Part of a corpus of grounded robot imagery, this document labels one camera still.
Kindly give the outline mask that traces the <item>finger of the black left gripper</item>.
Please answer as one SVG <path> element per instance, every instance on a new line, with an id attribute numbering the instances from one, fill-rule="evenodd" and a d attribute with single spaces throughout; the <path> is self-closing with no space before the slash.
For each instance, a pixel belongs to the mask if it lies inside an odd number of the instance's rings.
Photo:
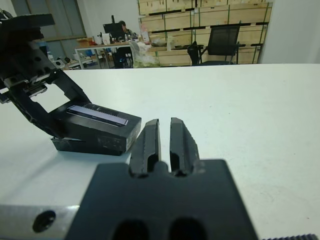
<path id="1" fill-rule="evenodd" d="M 91 103 L 83 89 L 75 83 L 63 70 L 52 70 L 48 77 L 49 84 L 55 84 L 71 101 Z"/>
<path id="2" fill-rule="evenodd" d="M 62 129 L 51 115 L 38 102 L 31 100 L 23 90 L 9 90 L 8 97 L 30 123 L 53 137 L 64 137 Z"/>

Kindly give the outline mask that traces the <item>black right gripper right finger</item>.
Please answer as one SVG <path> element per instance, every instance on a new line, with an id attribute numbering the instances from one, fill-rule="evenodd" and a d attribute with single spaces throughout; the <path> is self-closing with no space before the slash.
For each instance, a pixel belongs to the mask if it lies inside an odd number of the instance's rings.
<path id="1" fill-rule="evenodd" d="M 198 146 L 183 120 L 172 117 L 170 121 L 170 167 L 176 177 L 191 174 L 200 160 Z"/>

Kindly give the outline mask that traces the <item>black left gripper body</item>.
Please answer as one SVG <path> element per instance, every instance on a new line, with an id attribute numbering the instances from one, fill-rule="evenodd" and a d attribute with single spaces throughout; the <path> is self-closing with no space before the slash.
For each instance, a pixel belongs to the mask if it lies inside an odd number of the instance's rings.
<path id="1" fill-rule="evenodd" d="M 56 67 L 39 47 L 39 39 L 0 38 L 0 94 L 2 104 L 10 102 L 9 92 L 22 89 L 28 96 L 38 93 L 38 87 L 56 80 Z"/>

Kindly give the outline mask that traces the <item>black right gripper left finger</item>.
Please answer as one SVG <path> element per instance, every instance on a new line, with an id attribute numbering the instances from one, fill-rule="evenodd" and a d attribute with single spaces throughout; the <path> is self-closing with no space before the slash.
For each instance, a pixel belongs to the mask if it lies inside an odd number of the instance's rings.
<path id="1" fill-rule="evenodd" d="M 143 177 L 154 171 L 161 160 L 159 119 L 148 121 L 132 146 L 129 172 L 132 176 Z"/>

